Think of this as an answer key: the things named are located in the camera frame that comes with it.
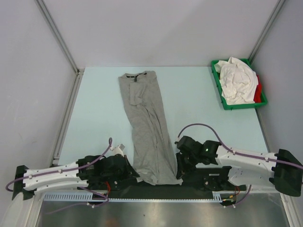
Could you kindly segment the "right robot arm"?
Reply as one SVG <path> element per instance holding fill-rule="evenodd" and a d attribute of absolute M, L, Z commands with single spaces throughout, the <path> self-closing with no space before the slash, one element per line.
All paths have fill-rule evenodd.
<path fill-rule="evenodd" d="M 197 172 L 197 165 L 214 165 L 205 168 L 203 179 L 205 187 L 213 191 L 229 190 L 233 186 L 259 185 L 273 187 L 278 192 L 292 196 L 301 196 L 303 166 L 287 150 L 278 153 L 253 154 L 250 151 L 238 151 L 222 143 L 207 140 L 201 144 L 184 137 L 176 143 L 178 173 L 181 178 Z"/>

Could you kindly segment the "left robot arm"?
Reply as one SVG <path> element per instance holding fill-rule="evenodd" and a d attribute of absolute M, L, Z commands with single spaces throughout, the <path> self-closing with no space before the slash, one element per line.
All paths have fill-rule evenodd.
<path fill-rule="evenodd" d="M 50 190 L 85 187 L 92 191 L 121 190 L 136 182 L 139 175 L 126 156 L 86 156 L 68 165 L 32 170 L 18 166 L 12 198 L 22 193 L 24 200 Z"/>

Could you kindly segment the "grey t-shirt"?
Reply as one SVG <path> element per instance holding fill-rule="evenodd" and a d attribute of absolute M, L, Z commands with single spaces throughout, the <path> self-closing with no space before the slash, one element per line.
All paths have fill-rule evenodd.
<path fill-rule="evenodd" d="M 181 185 L 155 71 L 118 78 L 126 116 L 132 127 L 133 167 L 138 181 L 151 185 Z"/>

